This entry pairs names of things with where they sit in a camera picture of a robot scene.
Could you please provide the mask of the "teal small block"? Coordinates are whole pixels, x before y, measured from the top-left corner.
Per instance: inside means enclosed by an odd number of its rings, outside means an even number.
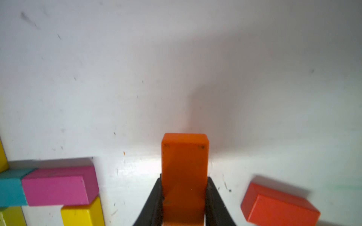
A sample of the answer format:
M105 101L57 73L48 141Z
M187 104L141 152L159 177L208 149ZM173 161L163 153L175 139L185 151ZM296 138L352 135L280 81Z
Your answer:
M8 169L1 173L1 207L27 206L22 179L36 168Z

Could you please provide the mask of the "yellow long block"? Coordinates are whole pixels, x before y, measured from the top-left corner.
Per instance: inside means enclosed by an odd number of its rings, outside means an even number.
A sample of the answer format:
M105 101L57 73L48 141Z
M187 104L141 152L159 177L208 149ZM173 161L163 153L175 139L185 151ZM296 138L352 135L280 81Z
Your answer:
M1 208L1 226L27 226L22 208L20 206Z

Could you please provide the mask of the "lime yellow block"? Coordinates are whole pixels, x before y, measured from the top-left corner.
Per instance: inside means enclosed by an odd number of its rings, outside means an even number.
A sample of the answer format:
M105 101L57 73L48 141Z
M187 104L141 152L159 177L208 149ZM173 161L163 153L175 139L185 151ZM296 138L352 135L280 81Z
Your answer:
M99 196L89 205L62 207L61 216L64 226L105 226Z

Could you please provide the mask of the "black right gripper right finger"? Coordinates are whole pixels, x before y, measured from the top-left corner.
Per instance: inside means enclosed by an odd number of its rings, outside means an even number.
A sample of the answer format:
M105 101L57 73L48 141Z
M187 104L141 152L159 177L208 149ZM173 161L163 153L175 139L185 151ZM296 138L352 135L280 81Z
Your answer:
M206 226L236 226L211 177L207 178L205 216Z

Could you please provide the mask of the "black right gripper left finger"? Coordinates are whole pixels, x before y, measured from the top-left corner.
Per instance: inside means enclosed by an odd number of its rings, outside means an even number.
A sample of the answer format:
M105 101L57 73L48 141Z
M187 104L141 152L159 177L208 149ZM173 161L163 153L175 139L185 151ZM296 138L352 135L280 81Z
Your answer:
M164 196L160 175L133 226L162 226L163 200Z

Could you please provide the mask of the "magenta block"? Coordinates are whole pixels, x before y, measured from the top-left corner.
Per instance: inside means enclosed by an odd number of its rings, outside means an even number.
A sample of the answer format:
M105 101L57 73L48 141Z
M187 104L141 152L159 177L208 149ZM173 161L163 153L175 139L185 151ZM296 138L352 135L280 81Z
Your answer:
M29 206L88 205L99 194L94 166L37 169L21 182Z

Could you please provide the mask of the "red small block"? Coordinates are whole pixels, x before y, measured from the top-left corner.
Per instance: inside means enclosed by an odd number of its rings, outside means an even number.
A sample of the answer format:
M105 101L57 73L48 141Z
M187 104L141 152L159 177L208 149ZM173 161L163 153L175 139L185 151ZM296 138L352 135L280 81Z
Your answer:
M253 182L240 208L246 221L258 226L315 226L321 215L302 197Z

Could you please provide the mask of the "orange long block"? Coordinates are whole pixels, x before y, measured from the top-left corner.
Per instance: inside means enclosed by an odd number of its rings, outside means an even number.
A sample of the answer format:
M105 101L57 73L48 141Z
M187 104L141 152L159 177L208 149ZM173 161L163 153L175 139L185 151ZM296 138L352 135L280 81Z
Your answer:
M207 135L166 133L161 152L163 225L202 226L209 154Z

